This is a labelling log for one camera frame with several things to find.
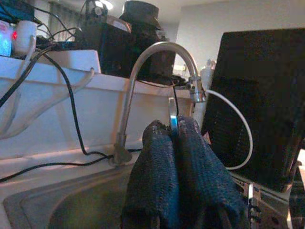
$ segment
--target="ceiling light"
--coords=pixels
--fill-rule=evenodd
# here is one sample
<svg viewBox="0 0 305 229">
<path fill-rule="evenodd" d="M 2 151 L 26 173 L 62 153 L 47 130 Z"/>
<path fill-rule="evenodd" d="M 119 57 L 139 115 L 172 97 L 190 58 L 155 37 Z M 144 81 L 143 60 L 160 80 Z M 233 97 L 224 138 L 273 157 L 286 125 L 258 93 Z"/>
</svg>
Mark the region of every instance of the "ceiling light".
<svg viewBox="0 0 305 229">
<path fill-rule="evenodd" d="M 108 10 L 111 10 L 113 8 L 113 5 L 111 4 L 111 2 L 107 1 L 107 0 L 99 0 L 99 1 L 95 1 L 95 5 L 98 7 L 103 8 L 103 4 L 106 5 Z"/>
</svg>

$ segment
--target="white hose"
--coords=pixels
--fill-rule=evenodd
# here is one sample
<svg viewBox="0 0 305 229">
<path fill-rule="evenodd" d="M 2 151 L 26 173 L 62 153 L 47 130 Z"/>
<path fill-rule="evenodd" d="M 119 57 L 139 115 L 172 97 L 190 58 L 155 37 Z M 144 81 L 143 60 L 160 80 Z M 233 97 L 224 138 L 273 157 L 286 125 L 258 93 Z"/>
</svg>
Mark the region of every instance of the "white hose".
<svg viewBox="0 0 305 229">
<path fill-rule="evenodd" d="M 252 133 L 251 133 L 249 124 L 247 123 L 243 114 L 238 110 L 238 108 L 231 101 L 229 101 L 226 97 L 224 97 L 222 94 L 212 91 L 212 90 L 206 90 L 205 92 L 208 94 L 213 94 L 213 95 L 217 96 L 218 98 L 222 99 L 223 101 L 225 101 L 230 107 L 232 107 L 235 110 L 235 112 L 238 114 L 238 116 L 241 118 L 242 122 L 244 123 L 244 126 L 246 127 L 247 133 L 249 135 L 249 143 L 250 143 L 248 156 L 245 159 L 245 161 L 243 163 L 241 163 L 240 165 L 234 166 L 234 167 L 226 167 L 226 169 L 228 169 L 228 170 L 239 169 L 248 163 L 248 161 L 251 158 L 252 152 L 253 152 L 253 138 L 252 138 Z"/>
<path fill-rule="evenodd" d="M 94 76 L 94 69 L 90 69 L 90 73 L 88 73 L 79 83 L 74 85 L 73 93 L 77 93 L 79 90 L 83 89 L 93 78 Z M 23 131 L 25 131 L 40 115 L 42 115 L 44 112 L 46 112 L 51 107 L 55 106 L 56 104 L 62 102 L 63 100 L 69 98 L 69 93 L 64 92 L 57 95 L 57 99 L 50 98 L 47 100 L 47 102 L 41 104 L 38 106 L 36 110 L 31 112 L 27 117 L 24 118 L 25 122 L 20 124 L 15 130 L 6 133 L 4 135 L 0 135 L 1 139 L 7 139 L 14 137 Z"/>
<path fill-rule="evenodd" d="M 36 38 L 34 36 L 31 36 L 30 41 L 31 42 L 30 42 L 28 54 L 17 72 L 17 76 L 19 77 L 30 64 L 31 57 L 36 49 Z M 15 93 L 12 95 L 11 100 L 8 101 L 8 106 L 5 109 L 5 112 L 3 114 L 3 121 L 2 124 L 0 125 L 0 135 L 4 135 L 5 133 L 7 133 L 8 129 L 10 128 L 16 116 L 17 109 L 19 106 L 19 101 L 21 98 L 21 91 L 22 91 L 21 87 L 17 88 Z"/>
</svg>

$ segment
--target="sink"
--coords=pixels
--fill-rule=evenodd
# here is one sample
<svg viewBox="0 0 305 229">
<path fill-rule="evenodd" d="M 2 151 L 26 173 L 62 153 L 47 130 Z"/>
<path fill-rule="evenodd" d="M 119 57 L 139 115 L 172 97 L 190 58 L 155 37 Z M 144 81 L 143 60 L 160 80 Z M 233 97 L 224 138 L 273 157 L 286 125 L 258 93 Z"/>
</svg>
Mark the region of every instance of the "sink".
<svg viewBox="0 0 305 229">
<path fill-rule="evenodd" d="M 123 166 L 21 192 L 3 205 L 14 229 L 118 229 L 131 169 Z"/>
</svg>

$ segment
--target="red light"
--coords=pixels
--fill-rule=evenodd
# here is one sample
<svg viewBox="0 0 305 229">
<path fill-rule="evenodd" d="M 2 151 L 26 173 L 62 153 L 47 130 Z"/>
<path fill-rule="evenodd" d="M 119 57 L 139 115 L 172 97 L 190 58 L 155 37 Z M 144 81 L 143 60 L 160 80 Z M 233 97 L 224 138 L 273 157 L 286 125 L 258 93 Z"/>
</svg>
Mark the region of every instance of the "red light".
<svg viewBox="0 0 305 229">
<path fill-rule="evenodd" d="M 18 34 L 17 34 L 16 31 L 14 31 L 14 32 L 13 32 L 13 40 L 14 40 L 14 41 L 17 40 L 17 37 L 18 37 Z"/>
</svg>

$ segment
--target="faucet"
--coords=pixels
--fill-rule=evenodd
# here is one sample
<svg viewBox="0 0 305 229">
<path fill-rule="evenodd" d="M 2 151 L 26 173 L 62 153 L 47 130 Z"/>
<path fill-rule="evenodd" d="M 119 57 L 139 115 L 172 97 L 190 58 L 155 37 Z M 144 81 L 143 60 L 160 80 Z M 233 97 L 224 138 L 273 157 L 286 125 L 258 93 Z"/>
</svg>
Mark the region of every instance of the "faucet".
<svg viewBox="0 0 305 229">
<path fill-rule="evenodd" d="M 205 101 L 205 92 L 202 88 L 201 77 L 198 75 L 197 64 L 189 52 L 182 46 L 172 42 L 158 42 L 148 47 L 137 59 L 133 66 L 132 73 L 129 79 L 129 86 L 125 97 L 124 110 L 121 120 L 120 130 L 117 134 L 116 143 L 114 144 L 114 157 L 112 163 L 115 165 L 121 165 L 129 162 L 132 159 L 132 155 L 125 149 L 126 143 L 126 128 L 131 108 L 133 90 L 137 75 L 145 63 L 145 61 L 154 53 L 160 51 L 172 51 L 177 53 L 185 61 L 185 64 L 189 70 L 190 77 L 187 84 L 187 89 L 190 91 L 191 101 L 193 103 L 202 103 Z"/>
</svg>

